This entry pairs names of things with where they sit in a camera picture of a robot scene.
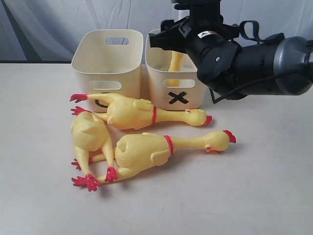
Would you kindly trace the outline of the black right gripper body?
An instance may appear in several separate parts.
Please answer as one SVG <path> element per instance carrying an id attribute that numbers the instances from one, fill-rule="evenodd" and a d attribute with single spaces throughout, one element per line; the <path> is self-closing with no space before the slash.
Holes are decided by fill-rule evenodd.
<path id="1" fill-rule="evenodd" d="M 238 24 L 224 24 L 219 0 L 174 0 L 176 10 L 187 10 L 181 20 L 164 20 L 160 32 L 149 34 L 150 46 L 187 54 L 198 69 L 198 79 L 228 76 L 240 46 Z"/>

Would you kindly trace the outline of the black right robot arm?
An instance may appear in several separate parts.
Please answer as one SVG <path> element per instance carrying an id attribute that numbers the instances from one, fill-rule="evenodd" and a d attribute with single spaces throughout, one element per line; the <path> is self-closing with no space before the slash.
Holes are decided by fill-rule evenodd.
<path id="1" fill-rule="evenodd" d="M 245 22 L 228 25 L 218 0 L 176 0 L 176 10 L 188 10 L 181 20 L 164 20 L 159 33 L 149 34 L 151 47 L 187 54 L 214 103 L 248 95 L 301 95 L 313 85 L 313 43 L 300 36 L 277 33 L 261 39 L 259 23 L 251 21 L 253 45 Z"/>

